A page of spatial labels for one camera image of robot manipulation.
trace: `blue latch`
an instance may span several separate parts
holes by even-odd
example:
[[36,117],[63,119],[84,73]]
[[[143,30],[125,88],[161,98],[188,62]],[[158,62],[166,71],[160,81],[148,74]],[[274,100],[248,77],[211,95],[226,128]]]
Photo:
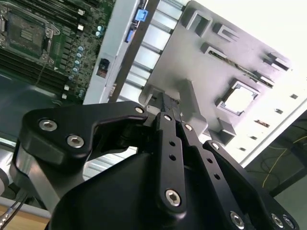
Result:
[[147,10],[138,10],[134,20],[144,22],[146,20],[147,15],[148,15]]

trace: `capacitor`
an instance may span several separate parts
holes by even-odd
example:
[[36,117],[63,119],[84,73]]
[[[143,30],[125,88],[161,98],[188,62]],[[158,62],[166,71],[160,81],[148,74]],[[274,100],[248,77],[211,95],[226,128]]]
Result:
[[99,26],[97,26],[97,30],[100,31],[100,32],[103,32],[105,30],[105,28],[104,28],[103,25],[99,25]]
[[102,33],[100,31],[96,32],[96,37],[101,37]]
[[83,52],[83,51],[84,51],[84,47],[83,47],[83,46],[79,46],[79,47],[78,47],[78,50],[79,50],[80,52]]
[[72,68],[72,71],[78,72],[78,71],[79,71],[79,68],[75,66],[74,68]]

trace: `metal sheet panel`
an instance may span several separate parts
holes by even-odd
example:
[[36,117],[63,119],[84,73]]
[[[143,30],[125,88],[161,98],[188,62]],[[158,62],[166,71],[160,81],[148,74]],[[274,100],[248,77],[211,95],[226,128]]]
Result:
[[179,20],[180,16],[182,15],[182,11],[173,7],[172,5],[164,2],[164,1],[160,1],[158,8],[159,11],[169,15],[170,17]]
[[150,25],[146,32],[143,42],[157,48],[163,50],[170,38],[170,34],[155,27],[154,25]]
[[166,14],[156,11],[153,15],[153,20],[156,22],[165,25],[166,27],[170,29],[174,29],[176,27],[177,21]]
[[139,103],[139,96],[141,94],[141,91],[141,89],[138,89],[132,85],[125,83],[120,92],[120,96],[127,98],[130,101]]
[[127,76],[127,80],[133,82],[139,86],[144,86],[146,84],[146,79],[141,78],[139,76],[134,75],[133,73],[129,73]]
[[149,69],[153,69],[159,60],[160,55],[141,46],[135,61]]
[[140,76],[140,77],[142,77],[146,80],[149,79],[149,77],[150,77],[150,72],[147,72],[143,69],[140,69],[140,68],[136,67],[135,65],[133,65],[131,67],[130,72],[135,74],[135,75],[138,75],[138,76]]

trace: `black cable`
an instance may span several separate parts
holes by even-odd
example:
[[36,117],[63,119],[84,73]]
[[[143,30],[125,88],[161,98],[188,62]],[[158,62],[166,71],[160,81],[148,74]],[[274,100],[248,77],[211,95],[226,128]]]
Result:
[[297,119],[295,122],[304,122],[304,121],[307,121],[306,118],[301,118],[301,119]]
[[307,133],[307,129],[305,129],[305,128],[301,127],[301,126],[296,126],[296,125],[290,125],[290,126],[299,128],[299,129],[301,129],[301,130],[303,130],[303,131],[305,131]]
[[14,212],[10,215],[10,217],[6,220],[6,222],[4,222],[2,229],[4,229],[8,225],[8,223],[16,216],[16,214],[19,212],[21,207],[24,205],[27,198],[28,198],[28,195],[25,195],[25,197],[20,202],[19,206],[14,210]]

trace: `yellow cable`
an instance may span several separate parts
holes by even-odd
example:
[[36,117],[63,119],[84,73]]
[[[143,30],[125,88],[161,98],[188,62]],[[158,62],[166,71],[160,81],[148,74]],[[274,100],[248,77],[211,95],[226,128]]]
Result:
[[[302,138],[300,138],[300,139],[295,140],[295,141],[293,142],[293,144],[295,144],[295,143],[297,143],[297,142],[299,142],[300,140],[305,139],[305,138],[307,138],[307,136],[304,136],[304,137],[302,137]],[[268,175],[266,176],[266,178],[264,179],[264,181],[263,181],[263,183],[262,183],[262,188],[264,188],[264,185],[265,185],[266,181],[268,180],[268,178],[269,178],[269,176],[270,176],[270,174],[271,174],[273,168],[275,167],[275,165],[277,164],[277,162],[279,161],[279,159],[280,159],[280,158],[286,153],[286,151],[287,151],[287,149],[283,149],[283,148],[275,148],[275,147],[271,147],[271,146],[269,146],[269,147],[270,147],[271,149],[278,149],[278,150],[281,149],[281,150],[284,150],[284,151],[280,154],[280,156],[276,159],[274,165],[271,167],[271,169],[270,169]]]
[[302,137],[302,138],[296,140],[295,142],[293,142],[293,144],[295,144],[295,143],[297,143],[297,142],[299,142],[300,140],[305,139],[305,138],[307,138],[307,136],[304,136],[304,137]]
[[273,168],[274,168],[275,165],[277,164],[278,160],[284,155],[284,153],[285,153],[286,151],[287,151],[287,149],[285,149],[285,150],[282,152],[282,154],[280,154],[280,156],[279,156],[279,157],[277,158],[277,160],[275,161],[274,165],[271,167],[271,169],[270,169],[268,175],[266,176],[266,178],[264,179],[264,181],[263,181],[263,183],[262,183],[262,188],[264,188],[264,185],[265,185],[267,179],[269,178],[269,175],[271,174]]
[[272,146],[268,146],[268,147],[274,150],[286,150],[285,148],[277,148],[277,147],[272,147]]

